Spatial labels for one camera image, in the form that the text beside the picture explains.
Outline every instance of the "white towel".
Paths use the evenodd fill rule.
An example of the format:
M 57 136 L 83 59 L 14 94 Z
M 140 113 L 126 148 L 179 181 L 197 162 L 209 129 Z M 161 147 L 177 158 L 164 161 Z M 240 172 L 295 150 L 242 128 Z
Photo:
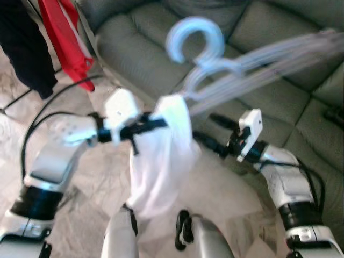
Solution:
M 127 200 L 135 214 L 145 219 L 172 207 L 200 156 L 182 96 L 161 97 L 150 118 L 163 118 L 168 127 L 134 136 L 139 155 L 133 155 L 133 150 L 130 154 L 131 196 Z

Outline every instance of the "black garment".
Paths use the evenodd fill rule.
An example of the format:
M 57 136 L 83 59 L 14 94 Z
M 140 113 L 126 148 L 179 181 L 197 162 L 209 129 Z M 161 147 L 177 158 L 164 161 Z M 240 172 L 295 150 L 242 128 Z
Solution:
M 20 0 L 0 0 L 0 45 L 18 79 L 42 99 L 57 83 L 48 46 Z

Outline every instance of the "red cloth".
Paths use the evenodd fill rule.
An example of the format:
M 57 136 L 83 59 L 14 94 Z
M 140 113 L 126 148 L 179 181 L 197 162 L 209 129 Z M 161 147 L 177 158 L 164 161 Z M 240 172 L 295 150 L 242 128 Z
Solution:
M 38 0 L 39 9 L 48 36 L 60 60 L 62 69 L 74 81 L 87 77 L 86 72 L 92 67 L 93 59 L 84 55 L 74 31 L 71 29 L 60 4 L 65 9 L 71 22 L 77 28 L 79 15 L 70 0 Z M 95 89 L 91 81 L 80 84 L 85 90 Z

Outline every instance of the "black cable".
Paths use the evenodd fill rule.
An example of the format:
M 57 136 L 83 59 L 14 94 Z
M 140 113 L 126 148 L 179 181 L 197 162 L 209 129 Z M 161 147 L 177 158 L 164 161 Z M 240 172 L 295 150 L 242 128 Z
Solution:
M 35 118 L 33 119 L 33 121 L 31 122 L 30 126 L 27 129 L 27 132 L 24 136 L 24 140 L 23 140 L 23 145 L 21 147 L 21 155 L 20 155 L 20 164 L 21 164 L 21 179 L 22 181 L 24 180 L 24 177 L 26 175 L 26 169 L 25 169 L 25 158 L 26 158 L 26 146 L 27 146 L 27 142 L 30 138 L 30 136 L 32 135 L 33 131 L 37 128 L 36 126 L 39 124 L 41 124 L 45 119 L 47 118 L 42 118 L 44 120 L 40 120 L 37 122 L 39 116 L 44 112 L 44 110 L 50 105 L 50 103 L 55 100 L 59 95 L 61 95 L 62 93 L 64 93 L 65 91 L 90 80 L 93 79 L 97 79 L 103 77 L 102 75 L 93 75 L 90 77 L 87 77 L 85 79 L 82 79 L 78 82 L 75 82 L 69 86 L 66 86 L 64 89 L 60 90 L 59 92 L 57 92 L 50 100 L 47 101 L 47 103 L 41 108 L 41 110 L 38 112 L 38 114 L 35 116 Z
M 322 214 L 324 211 L 325 194 L 326 194 L 324 180 L 321 178 L 321 176 L 317 172 L 309 169 L 301 160 L 298 159 L 298 162 L 300 163 L 300 165 L 296 165 L 296 164 L 292 164 L 292 163 L 284 163 L 284 162 L 274 162 L 274 161 L 269 161 L 269 160 L 268 161 L 260 161 L 260 162 L 256 162 L 256 163 L 261 164 L 260 170 L 264 166 L 267 166 L 267 165 L 288 166 L 288 167 L 295 167 L 295 168 L 301 169 L 305 173 L 307 180 L 309 181 L 310 189 L 311 189 L 312 196 L 314 199 L 314 204 L 317 207 L 320 214 Z M 320 201 L 319 201 L 319 203 L 318 203 L 317 192 L 316 192 L 316 189 L 314 187 L 313 179 L 311 178 L 310 174 L 312 174 L 320 184 L 320 198 L 319 198 Z

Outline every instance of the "tiled floor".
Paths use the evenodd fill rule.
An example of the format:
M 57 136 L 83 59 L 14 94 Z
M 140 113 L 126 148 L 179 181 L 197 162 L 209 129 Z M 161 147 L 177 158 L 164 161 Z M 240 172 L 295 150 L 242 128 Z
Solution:
M 50 44 L 49 50 L 57 68 L 59 63 Z M 58 88 L 70 82 L 63 73 L 57 77 L 61 84 Z M 106 79 L 95 83 L 95 92 L 74 88 L 58 98 L 48 112 L 102 112 L 104 101 L 117 86 Z M 0 51 L 0 106 L 25 90 Z M 19 151 L 23 136 L 43 104 L 38 94 L 33 92 L 8 109 L 8 117 L 0 115 L 0 218 L 20 189 Z M 42 125 L 30 140 L 28 168 L 37 150 L 46 142 L 49 125 Z M 68 201 L 60 208 L 49 237 L 53 244 L 52 258 L 100 256 L 109 217 L 130 195 L 129 150 L 129 143 L 117 148 L 107 144 L 90 149 L 83 155 L 66 194 Z M 281 231 L 276 226 L 275 214 L 266 212 L 257 194 L 219 162 L 217 156 L 203 150 L 202 158 L 191 172 L 173 208 L 151 221 L 139 221 L 141 258 L 195 257 L 194 246 L 183 253 L 174 248 L 176 216 L 185 207 L 212 219 L 224 233 L 237 258 L 270 258 L 276 257 L 276 252 L 281 254 L 278 257 L 285 256 L 284 245 L 276 241 L 281 239 Z

